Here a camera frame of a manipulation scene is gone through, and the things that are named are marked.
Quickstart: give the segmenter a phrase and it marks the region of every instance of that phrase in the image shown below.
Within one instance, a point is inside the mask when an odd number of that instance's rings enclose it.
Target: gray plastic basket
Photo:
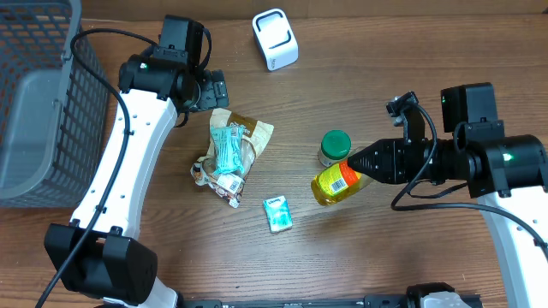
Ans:
[[[73,62],[77,0],[0,0],[0,205],[76,205],[98,166],[108,94]],[[104,76],[87,39],[79,54]]]

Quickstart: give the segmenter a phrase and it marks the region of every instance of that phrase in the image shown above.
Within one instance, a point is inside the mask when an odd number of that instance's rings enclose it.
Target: plastic bottle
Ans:
[[[319,204],[333,205],[359,192],[372,181],[369,176],[353,171],[344,160],[316,175],[310,186]]]

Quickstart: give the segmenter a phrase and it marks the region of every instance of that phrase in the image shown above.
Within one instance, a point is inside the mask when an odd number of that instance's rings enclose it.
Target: plastic bag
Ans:
[[[215,145],[216,168],[214,175],[224,175],[245,170],[241,164],[241,137],[243,127],[211,127],[211,139]]]
[[[272,136],[274,127],[270,124],[257,121],[253,118],[238,115],[224,109],[215,109],[211,115],[210,127],[240,127],[243,131],[240,145],[241,165],[228,174],[216,174],[217,169],[215,145],[210,138],[209,149],[205,156],[198,158],[190,169],[190,174],[199,186],[208,185],[223,198],[230,206],[237,208],[240,205],[241,194],[245,186],[249,170],[265,150]]]

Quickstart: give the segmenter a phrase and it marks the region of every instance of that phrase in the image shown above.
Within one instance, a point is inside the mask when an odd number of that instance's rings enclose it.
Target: wooden table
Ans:
[[[506,133],[533,133],[548,144],[548,16],[311,19],[292,25],[298,62],[267,73],[251,21],[206,23],[213,37],[209,68],[224,71],[230,109],[275,129],[236,210],[209,188],[195,186],[189,174],[206,152],[211,112],[191,115],[185,128],[170,133],[141,223],[140,242],[158,254],[159,277],[187,299],[221,300],[360,297],[445,281],[460,293],[481,294],[485,307],[506,306],[479,212],[396,213],[389,204],[401,187],[378,183],[325,208],[315,203],[309,185],[322,169],[316,153],[327,131],[346,131],[354,146],[401,137],[384,103],[409,90],[442,131],[439,91],[490,81]],[[161,26],[85,28],[121,28],[156,39]],[[92,43],[112,83],[120,64],[145,48],[114,34],[96,35]],[[106,133],[114,108],[111,101]],[[262,200],[277,195],[289,200],[295,225],[271,234]],[[459,192],[447,199],[469,197]],[[43,248],[45,230],[51,222],[66,223],[71,212],[0,210],[0,307],[34,307],[54,274]],[[58,284],[46,306],[97,303]]]

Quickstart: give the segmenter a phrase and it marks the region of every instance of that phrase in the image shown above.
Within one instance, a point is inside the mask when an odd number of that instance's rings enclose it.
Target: white box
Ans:
[[[253,35],[266,67],[277,70],[297,61],[299,46],[281,9],[271,9],[253,18]]]

